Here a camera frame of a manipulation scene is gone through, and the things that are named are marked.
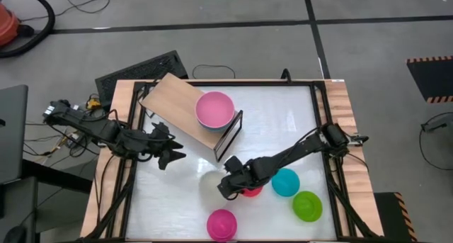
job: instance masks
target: orange vacuum cleaner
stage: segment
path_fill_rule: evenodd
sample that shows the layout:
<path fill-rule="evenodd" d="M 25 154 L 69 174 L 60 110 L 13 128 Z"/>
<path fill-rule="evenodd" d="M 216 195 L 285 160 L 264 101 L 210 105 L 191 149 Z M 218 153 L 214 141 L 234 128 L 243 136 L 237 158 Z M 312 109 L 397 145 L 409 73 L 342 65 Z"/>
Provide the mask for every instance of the orange vacuum cleaner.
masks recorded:
<path fill-rule="evenodd" d="M 43 41 L 52 31 L 55 25 L 55 13 L 52 7 L 46 0 L 39 1 L 47 11 L 48 22 L 47 25 L 37 34 L 35 30 L 27 25 L 22 25 L 21 21 L 17 19 L 14 13 L 10 12 L 4 5 L 1 4 L 0 0 L 0 49 L 5 45 L 12 43 L 16 38 L 31 38 L 26 44 L 14 50 L 2 52 L 0 50 L 0 58 L 14 57 L 22 55 L 23 53 L 34 48 L 37 44 Z"/>

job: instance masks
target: black frame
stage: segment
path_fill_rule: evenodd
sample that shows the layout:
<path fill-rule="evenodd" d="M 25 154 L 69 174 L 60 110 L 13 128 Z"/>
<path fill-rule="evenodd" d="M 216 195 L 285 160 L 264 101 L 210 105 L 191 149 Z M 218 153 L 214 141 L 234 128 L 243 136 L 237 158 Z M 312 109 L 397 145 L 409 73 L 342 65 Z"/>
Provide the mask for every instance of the black frame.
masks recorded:
<path fill-rule="evenodd" d="M 325 85 L 324 81 L 319 81 L 319 80 L 318 81 L 317 80 L 315 80 L 315 81 L 292 81 L 291 76 L 289 75 L 289 72 L 287 71 L 287 69 L 285 69 L 283 71 L 282 79 L 286 79 L 287 81 L 281 81 L 281 80 L 275 80 L 275 81 L 253 81 L 253 80 L 252 81 L 228 81 L 228 80 L 226 80 L 226 81 L 190 81 L 188 83 L 193 86 L 308 86 L 310 88 L 311 99 L 312 99 L 312 103 L 313 103 L 314 115 L 315 115 L 315 120 L 316 120 L 317 126 L 320 126 L 322 124 L 321 114 L 320 114 L 320 110 L 318 107 L 318 100 L 316 97 L 317 90 L 321 92 L 324 113 L 326 115 L 327 121 L 328 122 L 333 121 L 330 107 L 328 104 L 326 85 Z M 127 120 L 128 125 L 132 125 L 132 123 L 133 123 L 135 111 L 136 111 L 136 107 L 137 107 L 137 102 L 139 99 L 139 92 L 145 87 L 144 92 L 145 92 L 145 94 L 147 94 L 149 92 L 149 87 L 153 86 L 155 84 L 156 83 L 151 83 L 151 82 L 135 82 L 134 90 L 133 90 L 134 93 L 132 94 L 132 100 L 131 100 L 130 113 L 129 113 L 128 120 Z M 144 119 L 145 119 L 145 111 L 146 111 L 146 108 L 143 108 L 143 107 L 140 108 L 138 129 L 143 128 Z M 326 181 L 327 181 L 328 176 L 331 173 L 333 173 L 331 171 L 331 166 L 329 164 L 330 157 L 324 153 L 322 154 L 322 157 L 323 157 L 323 164 L 324 164 L 324 170 L 325 170 Z M 343 192 L 345 198 L 349 201 L 348 190 L 346 188 L 346 182 L 345 182 L 345 177 L 344 177 L 344 173 L 343 173 L 343 168 L 338 159 L 335 159 L 335 162 L 336 162 L 336 167 L 337 167 L 337 170 L 335 171 L 335 173 L 337 173 L 337 177 L 339 179 L 340 189 Z M 124 168 L 125 168 L 125 160 L 121 160 L 120 167 L 118 169 L 115 190 L 113 193 L 114 199 L 120 192 L 121 183 L 122 183 L 122 179 L 124 176 Z M 133 171 L 137 170 L 136 161 L 132 161 L 130 173 L 132 173 L 132 170 Z M 122 237 L 122 238 L 125 238 L 125 236 L 126 236 L 126 229 L 127 229 L 128 218 L 129 218 L 132 193 L 133 193 L 133 190 L 127 194 L 127 197 L 125 200 L 125 209 L 122 214 L 122 221 L 121 221 L 121 228 L 120 228 L 120 237 Z M 339 239 L 339 238 L 343 237 L 343 232 L 341 230 L 340 216 L 338 213 L 336 197 L 335 197 L 334 192 L 332 192 L 329 188 L 328 188 L 328 194 L 329 194 L 329 201 L 331 202 L 331 210 L 332 210 L 332 215 L 333 215 L 333 224 L 334 224 L 334 228 L 336 231 L 336 237 L 337 237 L 337 239 Z M 355 237 L 356 233 L 355 233 L 354 222 L 352 221 L 351 217 L 347 213 L 346 213 L 346 218 L 348 221 L 348 229 L 350 232 L 350 236 Z M 108 225 L 106 238 L 112 237 L 114 222 L 115 222 L 115 217 L 110 221 L 110 223 Z"/>

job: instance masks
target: black mat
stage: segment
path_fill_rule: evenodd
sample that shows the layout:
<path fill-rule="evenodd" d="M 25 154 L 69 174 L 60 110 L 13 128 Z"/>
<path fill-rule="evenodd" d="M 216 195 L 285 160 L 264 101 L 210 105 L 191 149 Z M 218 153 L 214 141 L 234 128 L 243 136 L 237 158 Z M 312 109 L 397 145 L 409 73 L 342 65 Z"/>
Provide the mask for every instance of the black mat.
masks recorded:
<path fill-rule="evenodd" d="M 102 107 L 106 111 L 110 110 L 117 80 L 162 78 L 165 73 L 188 79 L 183 63 L 175 50 L 96 79 Z"/>
<path fill-rule="evenodd" d="M 428 103 L 453 101 L 453 59 L 451 56 L 407 60 L 412 77 Z"/>
<path fill-rule="evenodd" d="M 400 193 L 375 193 L 377 210 L 385 237 L 405 242 L 416 242 L 411 219 Z"/>

